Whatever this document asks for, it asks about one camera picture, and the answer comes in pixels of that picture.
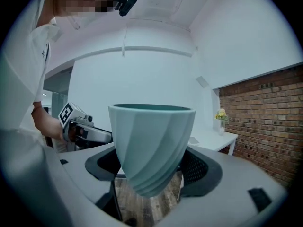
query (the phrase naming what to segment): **white desk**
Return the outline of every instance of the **white desk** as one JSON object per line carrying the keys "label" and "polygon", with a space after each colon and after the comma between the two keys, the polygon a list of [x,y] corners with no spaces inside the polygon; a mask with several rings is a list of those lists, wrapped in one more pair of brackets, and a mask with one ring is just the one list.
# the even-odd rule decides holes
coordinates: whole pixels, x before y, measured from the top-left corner
{"label": "white desk", "polygon": [[192,137],[195,137],[199,141],[199,144],[189,143],[189,145],[199,146],[215,151],[222,150],[228,145],[231,145],[228,155],[232,155],[238,135],[228,132],[225,132],[224,135],[219,135],[219,133],[214,130],[201,130],[200,133],[193,134]]}

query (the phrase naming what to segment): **wooden floor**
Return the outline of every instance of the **wooden floor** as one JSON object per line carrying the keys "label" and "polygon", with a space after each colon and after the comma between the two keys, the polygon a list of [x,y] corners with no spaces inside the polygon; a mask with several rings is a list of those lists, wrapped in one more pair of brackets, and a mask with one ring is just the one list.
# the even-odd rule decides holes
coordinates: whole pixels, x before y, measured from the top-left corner
{"label": "wooden floor", "polygon": [[177,172],[160,195],[144,198],[135,193],[126,179],[116,178],[116,194],[123,221],[136,218],[138,227],[156,225],[177,205],[181,179],[182,173]]}

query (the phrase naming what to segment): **light blue vase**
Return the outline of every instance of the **light blue vase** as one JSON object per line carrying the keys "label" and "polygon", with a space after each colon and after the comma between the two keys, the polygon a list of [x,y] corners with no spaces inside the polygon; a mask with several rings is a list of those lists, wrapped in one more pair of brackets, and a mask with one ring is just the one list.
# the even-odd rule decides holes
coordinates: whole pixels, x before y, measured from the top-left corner
{"label": "light blue vase", "polygon": [[141,196],[158,195],[184,155],[196,111],[141,104],[108,109],[117,156],[129,184]]}

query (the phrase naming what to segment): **red brick wall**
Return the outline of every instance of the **red brick wall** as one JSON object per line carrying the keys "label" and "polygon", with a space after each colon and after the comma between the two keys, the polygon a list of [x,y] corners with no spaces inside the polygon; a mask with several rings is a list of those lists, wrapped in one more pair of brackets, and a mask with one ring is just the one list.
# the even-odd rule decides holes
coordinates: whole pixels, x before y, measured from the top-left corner
{"label": "red brick wall", "polygon": [[233,155],[289,187],[303,159],[303,66],[221,88],[220,102],[239,135]]}

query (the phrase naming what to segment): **person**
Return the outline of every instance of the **person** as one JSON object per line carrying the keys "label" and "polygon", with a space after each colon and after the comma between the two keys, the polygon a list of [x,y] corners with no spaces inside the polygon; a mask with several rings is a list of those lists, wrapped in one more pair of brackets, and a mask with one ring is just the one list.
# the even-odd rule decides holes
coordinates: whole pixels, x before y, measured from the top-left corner
{"label": "person", "polygon": [[0,130],[22,128],[37,137],[42,134],[64,141],[59,120],[52,118],[41,104],[51,55],[49,41],[59,30],[51,21],[79,13],[108,12],[117,1],[32,0],[28,4],[0,51]]}

